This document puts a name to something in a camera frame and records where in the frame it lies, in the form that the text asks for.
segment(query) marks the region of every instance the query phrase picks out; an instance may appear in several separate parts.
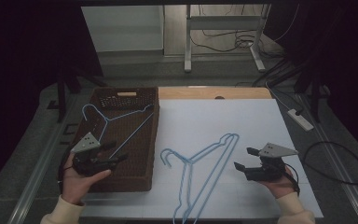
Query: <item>power strip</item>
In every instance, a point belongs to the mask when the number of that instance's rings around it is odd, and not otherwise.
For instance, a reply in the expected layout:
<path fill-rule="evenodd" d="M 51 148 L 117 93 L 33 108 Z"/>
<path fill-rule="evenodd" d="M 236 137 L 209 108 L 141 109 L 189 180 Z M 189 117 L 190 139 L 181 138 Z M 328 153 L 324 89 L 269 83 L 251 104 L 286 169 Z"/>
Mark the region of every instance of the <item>power strip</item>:
<path fill-rule="evenodd" d="M 294 119 L 298 125 L 300 125 L 306 132 L 313 129 L 313 126 L 301 115 L 296 115 L 296 111 L 294 109 L 291 109 L 287 111 L 287 114 Z"/>

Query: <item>table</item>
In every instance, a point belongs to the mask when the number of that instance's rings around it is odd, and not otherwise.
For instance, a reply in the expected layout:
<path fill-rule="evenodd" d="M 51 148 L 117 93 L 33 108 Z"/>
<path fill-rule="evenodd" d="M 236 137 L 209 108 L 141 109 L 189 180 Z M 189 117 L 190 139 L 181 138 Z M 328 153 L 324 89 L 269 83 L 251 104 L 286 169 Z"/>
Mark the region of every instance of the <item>table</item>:
<path fill-rule="evenodd" d="M 222 175 L 200 213 L 200 219 L 278 217 L 279 207 L 269 191 L 255 182 L 247 181 L 243 173 L 236 171 L 233 166 L 234 161 L 247 167 L 259 166 L 259 159 L 248 155 L 245 147 L 261 148 L 267 142 L 294 147 L 277 103 L 270 98 L 269 91 L 264 88 L 159 88 L 158 92 L 160 111 L 152 189 L 147 192 L 89 193 L 84 199 L 88 206 L 82 216 L 141 220 L 172 218 L 179 204 L 182 163 L 172 157 L 170 169 L 160 159 L 160 152 L 169 147 L 190 157 L 198 149 L 218 141 L 221 135 L 232 132 L 240 136 L 238 146 L 230 157 L 223 153 L 228 163 L 219 163 L 218 169 L 222 169 Z M 191 200 L 202 188 L 205 176 L 220 156 L 220 151 L 214 151 L 194 165 Z M 302 190 L 300 200 L 316 217 L 322 217 L 298 156 L 283 160 L 298 171 Z M 210 182 L 206 187 L 207 190 L 213 188 Z M 199 202 L 206 199 L 206 193 L 202 193 Z M 201 208 L 200 203 L 196 203 L 195 212 L 190 213 L 189 218 L 197 218 Z M 179 209 L 176 217 L 182 217 L 181 212 L 183 210 Z"/>

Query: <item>wicker basket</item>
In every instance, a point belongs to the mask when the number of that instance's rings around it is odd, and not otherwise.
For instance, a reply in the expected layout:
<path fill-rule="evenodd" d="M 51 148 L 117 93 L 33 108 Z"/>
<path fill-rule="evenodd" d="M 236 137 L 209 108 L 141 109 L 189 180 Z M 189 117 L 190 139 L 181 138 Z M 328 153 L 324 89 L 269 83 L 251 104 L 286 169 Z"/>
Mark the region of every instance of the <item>wicker basket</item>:
<path fill-rule="evenodd" d="M 74 142 L 91 132 L 101 144 L 117 141 L 116 147 L 104 151 L 101 159 L 108 158 L 122 144 L 118 153 L 129 155 L 110 176 L 94 184 L 90 192 L 151 190 L 158 128 L 158 88 L 96 88 L 89 103 L 91 105 L 83 109 L 87 120 L 82 119 Z"/>

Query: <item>beige sleeve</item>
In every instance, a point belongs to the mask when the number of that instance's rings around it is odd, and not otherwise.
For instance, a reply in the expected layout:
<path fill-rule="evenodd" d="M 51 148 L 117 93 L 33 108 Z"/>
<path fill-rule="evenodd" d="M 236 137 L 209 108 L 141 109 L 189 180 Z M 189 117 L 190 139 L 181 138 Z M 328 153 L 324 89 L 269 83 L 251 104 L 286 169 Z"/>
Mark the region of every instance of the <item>beige sleeve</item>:
<path fill-rule="evenodd" d="M 41 224 L 77 224 L 84 206 L 68 203 L 60 198 L 51 214 L 45 215 Z"/>
<path fill-rule="evenodd" d="M 313 224 L 315 216 L 311 211 L 305 210 L 297 193 L 293 192 L 277 199 L 281 208 L 281 217 L 278 224 Z"/>

